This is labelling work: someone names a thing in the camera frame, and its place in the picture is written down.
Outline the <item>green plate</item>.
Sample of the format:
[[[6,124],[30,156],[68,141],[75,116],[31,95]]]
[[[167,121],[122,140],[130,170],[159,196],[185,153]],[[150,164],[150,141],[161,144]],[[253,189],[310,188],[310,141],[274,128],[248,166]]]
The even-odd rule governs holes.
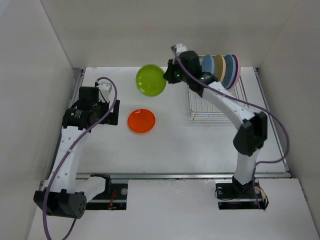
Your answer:
[[[160,95],[165,87],[164,71],[157,65],[147,64],[142,66],[135,77],[137,89],[147,97]]]

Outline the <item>orange plate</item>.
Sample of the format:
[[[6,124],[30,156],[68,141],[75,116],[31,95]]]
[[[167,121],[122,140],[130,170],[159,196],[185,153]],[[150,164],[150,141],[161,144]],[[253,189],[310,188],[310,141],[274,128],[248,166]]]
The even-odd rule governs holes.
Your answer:
[[[156,116],[148,109],[136,109],[127,118],[128,128],[136,134],[151,131],[156,124]]]

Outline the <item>light blue plate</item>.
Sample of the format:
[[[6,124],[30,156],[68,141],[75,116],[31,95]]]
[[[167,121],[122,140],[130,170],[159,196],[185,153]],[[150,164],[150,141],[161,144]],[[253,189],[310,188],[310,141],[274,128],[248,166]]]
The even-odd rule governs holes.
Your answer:
[[[214,74],[215,61],[211,55],[209,54],[205,55],[200,65],[201,65],[202,72]]]

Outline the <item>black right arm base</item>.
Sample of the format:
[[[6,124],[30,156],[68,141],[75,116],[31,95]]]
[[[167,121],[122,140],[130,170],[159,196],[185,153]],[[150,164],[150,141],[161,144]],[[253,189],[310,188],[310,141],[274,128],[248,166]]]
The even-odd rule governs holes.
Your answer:
[[[256,182],[244,192],[238,193],[231,182],[218,182],[215,184],[214,195],[217,198],[219,210],[266,210],[269,198],[265,191]]]

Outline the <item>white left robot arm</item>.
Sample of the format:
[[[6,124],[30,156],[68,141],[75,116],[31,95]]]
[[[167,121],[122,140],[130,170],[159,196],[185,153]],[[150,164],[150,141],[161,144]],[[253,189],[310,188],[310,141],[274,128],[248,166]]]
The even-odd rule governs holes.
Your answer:
[[[112,186],[109,175],[92,175],[82,186],[76,187],[77,169],[90,126],[116,126],[120,101],[110,102],[110,83],[79,88],[78,100],[65,111],[62,118],[61,139],[53,168],[44,187],[50,187],[46,213],[49,216],[80,219],[87,202],[96,195],[107,198]]]

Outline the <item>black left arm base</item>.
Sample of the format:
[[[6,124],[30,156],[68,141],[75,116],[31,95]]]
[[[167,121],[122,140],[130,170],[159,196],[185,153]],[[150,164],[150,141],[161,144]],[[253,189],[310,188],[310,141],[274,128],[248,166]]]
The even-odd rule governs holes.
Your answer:
[[[91,211],[122,211],[127,209],[128,184],[113,183],[111,192],[102,192],[86,204]]]

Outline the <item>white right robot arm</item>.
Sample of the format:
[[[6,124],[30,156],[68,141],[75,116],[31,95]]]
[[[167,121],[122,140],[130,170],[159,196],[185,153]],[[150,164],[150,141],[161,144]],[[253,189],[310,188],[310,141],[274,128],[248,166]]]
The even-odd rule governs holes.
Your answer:
[[[237,163],[232,177],[232,193],[243,197],[254,183],[256,162],[268,137],[268,117],[248,108],[243,100],[233,97],[210,72],[204,72],[199,56],[192,50],[174,52],[163,75],[169,84],[184,82],[198,96],[217,107],[237,130],[233,146]]]

